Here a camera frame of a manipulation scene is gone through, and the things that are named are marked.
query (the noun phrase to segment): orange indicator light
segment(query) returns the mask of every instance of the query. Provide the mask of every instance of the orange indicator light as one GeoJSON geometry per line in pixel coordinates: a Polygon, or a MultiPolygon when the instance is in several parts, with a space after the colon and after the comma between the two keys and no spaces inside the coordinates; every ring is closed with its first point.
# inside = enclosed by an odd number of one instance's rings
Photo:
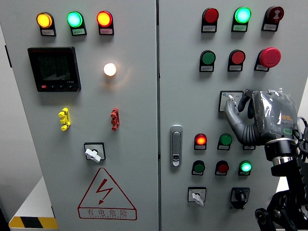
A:
{"type": "Polygon", "coordinates": [[[112,23],[112,16],[108,11],[101,11],[97,14],[96,20],[102,27],[108,27],[112,23]]]}
{"type": "Polygon", "coordinates": [[[195,141],[198,145],[205,145],[206,144],[206,136],[204,134],[198,134],[195,137],[195,141]]]}
{"type": "Polygon", "coordinates": [[[42,12],[37,15],[37,23],[42,28],[49,28],[52,25],[52,18],[50,14],[42,12]]]}

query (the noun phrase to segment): white switch knob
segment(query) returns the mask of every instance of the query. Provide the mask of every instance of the white switch knob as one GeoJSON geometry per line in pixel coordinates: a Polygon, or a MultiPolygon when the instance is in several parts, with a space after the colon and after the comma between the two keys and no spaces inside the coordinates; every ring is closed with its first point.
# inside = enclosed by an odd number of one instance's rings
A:
{"type": "Polygon", "coordinates": [[[101,160],[101,157],[97,155],[97,151],[92,151],[90,149],[86,150],[86,156],[88,158],[91,158],[91,160],[94,160],[96,163],[98,163],[101,160]]]}
{"type": "Polygon", "coordinates": [[[192,198],[194,199],[194,201],[198,204],[198,205],[200,205],[200,206],[204,206],[204,204],[203,204],[203,201],[201,200],[201,198],[200,198],[200,195],[198,195],[198,194],[192,194],[192,198]]]}

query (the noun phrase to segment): gray metal panel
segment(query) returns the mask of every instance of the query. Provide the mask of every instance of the gray metal panel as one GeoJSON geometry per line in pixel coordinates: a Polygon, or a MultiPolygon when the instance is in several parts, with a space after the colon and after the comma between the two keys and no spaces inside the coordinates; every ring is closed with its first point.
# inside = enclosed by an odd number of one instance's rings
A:
{"type": "MultiPolygon", "coordinates": [[[[155,0],[2,0],[0,23],[60,230],[158,230],[155,0]],[[102,10],[113,15],[114,36],[98,35],[96,15],[102,10]],[[70,11],[82,13],[87,36],[71,36],[70,11]],[[40,35],[40,12],[53,15],[57,37],[40,35]],[[75,47],[81,92],[37,92],[27,48],[40,46],[75,47]],[[106,63],[117,66],[112,78],[103,74],[106,63]],[[72,120],[65,132],[58,117],[64,107],[72,120]],[[115,132],[114,107],[121,121],[115,132]],[[104,142],[106,160],[87,161],[85,142],[104,142]],[[136,207],[136,221],[78,217],[77,207],[100,167],[136,207]]],[[[106,197],[119,199],[112,192],[106,197]]]]}
{"type": "Polygon", "coordinates": [[[308,74],[307,10],[304,0],[160,0],[162,231],[259,230],[254,212],[267,206],[279,178],[271,175],[272,165],[266,160],[263,147],[242,150],[224,115],[218,114],[219,92],[282,87],[299,106],[308,74]],[[284,8],[284,18],[276,33],[262,32],[265,11],[273,5],[284,8]],[[248,31],[232,33],[232,17],[241,6],[252,11],[248,31]],[[206,8],[219,11],[217,33],[201,34],[206,8]],[[258,53],[271,46],[281,51],[280,63],[268,73],[254,71],[258,53]],[[227,72],[228,57],[234,49],[246,54],[242,72],[227,72]],[[216,54],[213,73],[199,73],[200,54],[205,50],[216,54]],[[182,165],[177,169],[169,163],[169,130],[174,124],[183,127],[182,165]],[[218,139],[225,132],[233,136],[231,149],[217,150],[218,139]],[[198,133],[208,138],[206,151],[193,150],[198,133]],[[203,176],[191,175],[195,160],[204,161],[203,176]],[[227,176],[214,175],[220,160],[226,160],[230,166],[227,176]],[[238,176],[243,160],[252,163],[249,177],[238,176]],[[187,202],[187,188],[192,186],[207,188],[204,207],[187,202]],[[244,210],[231,208],[232,187],[250,188],[244,210]]]}

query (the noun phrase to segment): red terminal connector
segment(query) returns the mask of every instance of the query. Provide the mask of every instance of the red terminal connector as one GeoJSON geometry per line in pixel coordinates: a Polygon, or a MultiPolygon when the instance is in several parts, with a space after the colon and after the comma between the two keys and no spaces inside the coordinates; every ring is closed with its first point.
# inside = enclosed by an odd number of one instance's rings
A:
{"type": "Polygon", "coordinates": [[[116,131],[120,126],[119,109],[116,107],[112,110],[110,117],[112,126],[112,131],[116,131]]]}

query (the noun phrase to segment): triangle warning sign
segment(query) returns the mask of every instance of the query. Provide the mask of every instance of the triangle warning sign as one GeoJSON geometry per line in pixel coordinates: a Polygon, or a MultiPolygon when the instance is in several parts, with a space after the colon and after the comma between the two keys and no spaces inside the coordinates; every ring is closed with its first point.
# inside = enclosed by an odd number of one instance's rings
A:
{"type": "Polygon", "coordinates": [[[137,209],[103,167],[83,196],[78,213],[83,219],[137,220],[137,209]]]}

